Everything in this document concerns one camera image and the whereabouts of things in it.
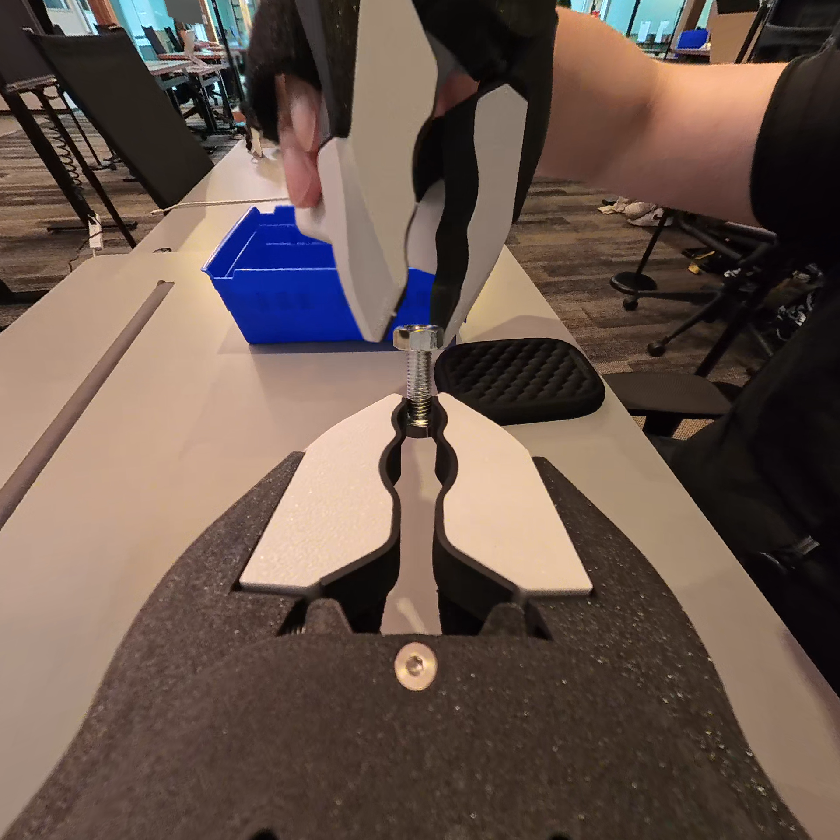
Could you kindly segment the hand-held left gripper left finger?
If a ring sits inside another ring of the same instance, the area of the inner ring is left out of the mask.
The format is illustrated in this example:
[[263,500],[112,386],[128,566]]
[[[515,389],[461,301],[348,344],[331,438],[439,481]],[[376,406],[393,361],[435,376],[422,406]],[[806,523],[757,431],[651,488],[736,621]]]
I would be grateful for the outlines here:
[[306,449],[239,577],[243,590],[318,597],[395,536],[387,449],[401,440],[390,394],[335,424]]

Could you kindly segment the black panel stand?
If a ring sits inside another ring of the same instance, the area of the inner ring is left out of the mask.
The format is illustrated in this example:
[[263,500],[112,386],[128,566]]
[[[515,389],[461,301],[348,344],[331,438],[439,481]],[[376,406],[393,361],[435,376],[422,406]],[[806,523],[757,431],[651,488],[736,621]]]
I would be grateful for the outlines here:
[[127,224],[113,205],[87,159],[78,149],[56,109],[47,97],[47,90],[55,88],[62,94],[60,84],[45,58],[41,55],[30,33],[43,34],[44,30],[28,2],[1,2],[1,89],[2,99],[27,136],[34,151],[48,173],[63,193],[79,219],[78,229],[89,231],[89,224],[97,220],[97,213],[89,204],[82,187],[76,184],[72,170],[60,157],[45,130],[28,107],[24,96],[34,96],[45,113],[48,126],[57,131],[70,161],[77,165],[83,178],[96,193],[100,203],[111,218],[102,228],[117,229],[133,248],[137,245],[132,231],[136,223]]
[[28,37],[159,208],[178,204],[213,170],[124,31]]

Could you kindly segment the blue plastic bin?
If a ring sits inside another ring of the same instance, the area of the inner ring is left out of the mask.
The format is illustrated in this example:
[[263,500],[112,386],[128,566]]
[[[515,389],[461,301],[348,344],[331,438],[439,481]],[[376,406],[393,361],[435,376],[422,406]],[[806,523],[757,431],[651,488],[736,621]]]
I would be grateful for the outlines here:
[[392,326],[439,324],[447,335],[464,319],[459,305],[469,272],[468,225],[444,224],[442,246],[422,211],[422,263],[406,260],[405,223],[386,250],[364,206],[332,216],[331,244],[306,235],[296,208],[252,206],[204,267],[244,338],[260,343],[374,341],[398,303]]

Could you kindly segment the person's right hand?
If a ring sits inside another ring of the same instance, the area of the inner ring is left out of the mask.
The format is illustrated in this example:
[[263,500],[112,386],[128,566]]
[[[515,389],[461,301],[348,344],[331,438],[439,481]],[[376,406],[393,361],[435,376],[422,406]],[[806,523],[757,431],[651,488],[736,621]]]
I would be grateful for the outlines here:
[[276,77],[277,131],[291,203],[314,208],[322,195],[318,170],[321,93],[288,74]]

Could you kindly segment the person's right forearm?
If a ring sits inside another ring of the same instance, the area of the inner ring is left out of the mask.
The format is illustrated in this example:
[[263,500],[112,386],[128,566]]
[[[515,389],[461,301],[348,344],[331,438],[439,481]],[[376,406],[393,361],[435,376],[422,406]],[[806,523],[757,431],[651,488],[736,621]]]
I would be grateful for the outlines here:
[[753,155],[784,65],[668,63],[593,17],[564,7],[556,14],[537,175],[757,225]]

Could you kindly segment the steel hex bolt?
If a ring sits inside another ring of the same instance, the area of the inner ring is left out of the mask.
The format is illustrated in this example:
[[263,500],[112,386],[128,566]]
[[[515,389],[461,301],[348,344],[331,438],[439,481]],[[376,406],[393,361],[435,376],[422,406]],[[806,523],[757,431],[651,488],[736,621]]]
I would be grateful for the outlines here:
[[394,347],[406,354],[407,421],[427,431],[432,405],[433,353],[440,349],[443,332],[434,325],[402,325],[393,331]]

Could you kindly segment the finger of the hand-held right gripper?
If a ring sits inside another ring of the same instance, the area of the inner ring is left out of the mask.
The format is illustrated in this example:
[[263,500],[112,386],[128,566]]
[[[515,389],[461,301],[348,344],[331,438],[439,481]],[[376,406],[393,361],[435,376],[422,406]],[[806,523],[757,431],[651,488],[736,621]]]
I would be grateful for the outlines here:
[[445,188],[415,197],[413,159],[438,83],[433,47],[413,2],[359,2],[353,67],[328,42],[317,2],[317,69],[329,138],[318,154],[317,235],[332,244],[362,339],[381,341],[403,299],[408,270],[433,274]]
[[413,218],[413,268],[434,273],[428,323],[450,343],[501,254],[518,190],[528,104],[499,84],[435,121],[443,174]]

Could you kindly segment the white cloth heap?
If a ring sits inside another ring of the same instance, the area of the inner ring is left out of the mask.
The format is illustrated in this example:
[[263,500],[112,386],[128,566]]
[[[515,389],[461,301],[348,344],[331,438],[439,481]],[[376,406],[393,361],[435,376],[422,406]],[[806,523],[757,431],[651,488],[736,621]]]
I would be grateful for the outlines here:
[[617,215],[623,217],[630,225],[636,227],[656,227],[667,214],[665,207],[656,203],[634,201],[624,196],[602,200],[597,208],[603,215]]

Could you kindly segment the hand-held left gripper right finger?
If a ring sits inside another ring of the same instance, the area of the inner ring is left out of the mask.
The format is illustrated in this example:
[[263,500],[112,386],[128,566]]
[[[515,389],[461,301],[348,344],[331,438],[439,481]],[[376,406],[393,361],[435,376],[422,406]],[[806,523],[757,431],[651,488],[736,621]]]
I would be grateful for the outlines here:
[[513,601],[586,596],[592,581],[529,451],[450,394],[437,405],[442,478],[437,536],[452,559]]

